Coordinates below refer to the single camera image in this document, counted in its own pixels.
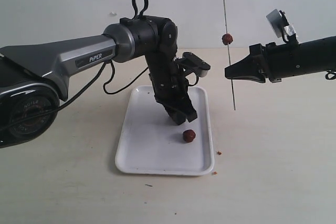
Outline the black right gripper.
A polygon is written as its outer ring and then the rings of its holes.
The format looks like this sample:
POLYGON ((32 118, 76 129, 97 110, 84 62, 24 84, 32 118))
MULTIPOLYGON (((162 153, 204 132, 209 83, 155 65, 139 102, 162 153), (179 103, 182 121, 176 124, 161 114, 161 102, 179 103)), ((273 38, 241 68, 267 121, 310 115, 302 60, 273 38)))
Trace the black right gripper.
POLYGON ((265 83, 281 82, 283 78, 299 75, 297 69, 298 43, 276 45, 271 42, 265 46, 249 46, 249 56, 224 69, 224 76, 229 80, 244 80, 265 83))

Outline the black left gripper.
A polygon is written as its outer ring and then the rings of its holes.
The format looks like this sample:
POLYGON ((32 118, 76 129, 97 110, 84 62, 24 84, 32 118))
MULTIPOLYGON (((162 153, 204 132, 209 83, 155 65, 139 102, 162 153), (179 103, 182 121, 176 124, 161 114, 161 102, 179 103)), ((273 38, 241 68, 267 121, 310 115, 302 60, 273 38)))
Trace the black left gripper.
POLYGON ((150 71, 155 100, 164 106, 176 125, 181 125, 186 120, 188 122, 196 120, 197 111, 187 93, 182 72, 174 61, 175 56, 175 51, 156 50, 147 53, 145 59, 150 71))

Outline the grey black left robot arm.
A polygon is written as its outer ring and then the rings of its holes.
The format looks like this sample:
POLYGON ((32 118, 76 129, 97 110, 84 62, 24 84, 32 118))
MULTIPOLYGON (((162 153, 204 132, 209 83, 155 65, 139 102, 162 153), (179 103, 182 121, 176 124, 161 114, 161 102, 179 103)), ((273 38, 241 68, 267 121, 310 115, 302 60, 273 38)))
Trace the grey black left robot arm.
POLYGON ((188 95, 191 72, 176 57, 177 26, 165 17, 122 18, 101 35, 1 48, 1 147, 32 141, 70 105, 70 78, 144 57, 154 97, 177 125, 197 118, 188 95))

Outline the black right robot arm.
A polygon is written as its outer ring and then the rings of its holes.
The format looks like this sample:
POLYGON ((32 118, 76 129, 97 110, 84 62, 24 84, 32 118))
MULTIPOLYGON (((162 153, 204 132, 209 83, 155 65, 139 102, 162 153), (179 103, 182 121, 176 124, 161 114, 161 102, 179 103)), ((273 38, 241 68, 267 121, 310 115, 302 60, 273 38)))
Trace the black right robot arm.
POLYGON ((225 78, 265 83, 283 78, 326 72, 326 79, 335 74, 335 37, 309 42, 291 41, 282 45, 271 42, 249 47, 249 55, 225 68, 225 78))

